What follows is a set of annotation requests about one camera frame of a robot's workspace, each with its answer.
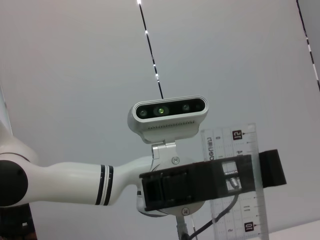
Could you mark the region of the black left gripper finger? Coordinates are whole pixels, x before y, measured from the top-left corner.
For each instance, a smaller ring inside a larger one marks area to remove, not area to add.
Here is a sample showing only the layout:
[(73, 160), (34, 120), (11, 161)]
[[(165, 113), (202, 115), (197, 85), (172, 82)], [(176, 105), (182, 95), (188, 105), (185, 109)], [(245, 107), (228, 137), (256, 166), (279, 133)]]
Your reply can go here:
[[(237, 173), (226, 175), (223, 164), (235, 163)], [(227, 183), (231, 178), (238, 180), (239, 189), (229, 190)], [(197, 171), (197, 200), (215, 200), (256, 190), (250, 155), (228, 157), (200, 163)]]
[(259, 162), (264, 188), (283, 186), (287, 184), (277, 149), (260, 152)]

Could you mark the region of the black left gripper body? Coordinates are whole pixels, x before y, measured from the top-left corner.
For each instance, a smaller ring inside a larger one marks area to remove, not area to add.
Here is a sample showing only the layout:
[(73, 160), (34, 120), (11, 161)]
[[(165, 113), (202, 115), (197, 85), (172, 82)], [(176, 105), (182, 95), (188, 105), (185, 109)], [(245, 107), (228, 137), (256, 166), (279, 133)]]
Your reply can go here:
[(196, 186), (199, 169), (199, 163), (190, 163), (141, 173), (144, 210), (181, 212), (188, 208), (191, 212), (198, 211), (201, 208)]

